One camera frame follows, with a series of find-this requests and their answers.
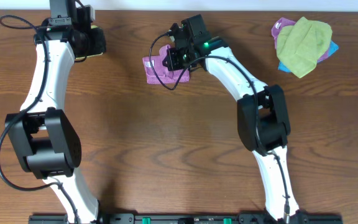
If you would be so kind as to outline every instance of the purple cloth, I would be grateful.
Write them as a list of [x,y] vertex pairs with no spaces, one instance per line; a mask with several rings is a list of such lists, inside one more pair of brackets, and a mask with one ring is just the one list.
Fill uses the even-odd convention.
[[[169,45],[163,46],[159,53],[159,56],[152,56],[152,63],[155,72],[157,73],[158,77],[161,81],[166,83],[175,83],[178,80],[179,75],[183,70],[175,70],[175,71],[168,71],[168,68],[162,65],[162,60],[167,56],[167,50],[171,48]],[[149,57],[143,58],[143,66],[144,70],[146,71],[146,78],[148,84],[160,84],[157,77],[155,77],[154,72],[150,66]],[[182,77],[180,78],[180,82],[188,82],[190,80],[190,73],[187,70]]]
[[[277,37],[278,34],[280,33],[281,29],[285,26],[294,26],[296,24],[295,21],[286,19],[284,17],[282,17],[281,19],[279,19],[274,26],[272,27],[272,36],[274,38],[274,48],[277,48]],[[329,49],[330,47],[328,47],[327,51],[325,51],[325,53],[317,60],[317,62],[321,62],[322,60],[325,60],[329,57]]]

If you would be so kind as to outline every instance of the white wall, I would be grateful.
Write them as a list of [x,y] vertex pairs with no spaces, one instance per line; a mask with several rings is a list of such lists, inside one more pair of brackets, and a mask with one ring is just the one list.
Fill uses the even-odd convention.
[[[358,0],[82,0],[95,9],[354,11]],[[0,9],[49,9],[49,0],[0,0]]]

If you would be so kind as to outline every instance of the green connector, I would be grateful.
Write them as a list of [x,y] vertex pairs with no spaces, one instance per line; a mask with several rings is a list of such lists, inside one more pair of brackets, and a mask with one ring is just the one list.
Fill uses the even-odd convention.
[[223,224],[231,224],[231,218],[224,218]]
[[142,224],[150,224],[151,219],[150,218],[143,218],[142,219]]

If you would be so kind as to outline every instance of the table surface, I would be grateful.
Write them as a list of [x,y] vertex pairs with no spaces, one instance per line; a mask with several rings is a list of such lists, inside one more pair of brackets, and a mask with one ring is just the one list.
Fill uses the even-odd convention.
[[[197,12],[97,11],[108,51],[75,64],[65,111],[78,133],[81,169],[107,212],[239,213],[263,210],[256,160],[237,135],[236,102],[208,73],[176,91],[148,85],[142,57],[173,22]],[[48,11],[0,11],[40,24]],[[202,12],[258,79],[285,91],[291,122],[288,169],[293,193],[311,213],[358,223],[358,13]],[[281,17],[327,22],[340,47],[302,79],[277,70],[270,29]],[[0,26],[0,134],[6,114],[26,98],[36,54],[32,30]],[[156,49],[168,43],[168,38]],[[2,168],[21,186],[41,184],[22,171],[11,143]],[[0,179],[0,223],[32,213],[65,213],[51,189],[19,192]]]

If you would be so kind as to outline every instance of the cloth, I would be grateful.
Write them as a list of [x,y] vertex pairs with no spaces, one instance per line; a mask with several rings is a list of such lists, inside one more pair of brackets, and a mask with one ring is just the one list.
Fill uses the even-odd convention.
[[277,57],[298,78],[311,72],[329,48],[333,31],[320,21],[302,17],[294,26],[282,27],[277,36]]
[[[326,51],[327,52],[327,57],[326,58],[329,58],[333,53],[335,53],[335,51],[337,51],[339,49],[339,46],[337,44],[335,44],[333,41],[331,41],[331,43],[329,44],[329,49]],[[321,56],[317,63],[323,61],[324,59],[326,58],[323,58],[323,56]],[[279,63],[278,64],[278,69],[283,71],[283,72],[291,72],[283,63]]]
[[[162,65],[162,61],[167,56],[167,50],[171,46],[165,45],[159,50],[159,56],[152,56],[152,63],[155,72],[157,73],[158,77],[161,81],[166,83],[175,83],[178,80],[179,75],[183,70],[175,70],[175,71],[168,71],[168,68]],[[146,78],[148,84],[160,84],[157,77],[155,77],[152,67],[150,66],[149,57],[143,58],[143,66],[144,70],[146,71]],[[180,78],[180,82],[188,82],[190,80],[190,73],[187,70],[182,77]]]
[[[282,29],[283,27],[293,26],[293,25],[295,25],[295,24],[296,24],[295,21],[286,19],[286,18],[284,18],[284,17],[282,17],[281,19],[279,19],[279,20],[274,24],[274,26],[272,27],[272,36],[273,36],[273,38],[274,38],[274,49],[277,48],[277,37],[278,37],[278,34],[280,33],[281,29]],[[335,44],[335,43],[334,43],[333,41],[331,41],[331,43],[330,43],[330,48],[328,48],[328,50],[317,60],[317,62],[322,62],[323,60],[326,60],[329,56],[331,56],[333,53],[335,53],[335,51],[336,51],[337,49],[339,49],[338,45],[335,44],[334,46],[331,46],[331,44]],[[336,50],[335,50],[333,53],[329,54],[329,51],[330,51],[330,49],[332,49],[332,48],[336,48]]]

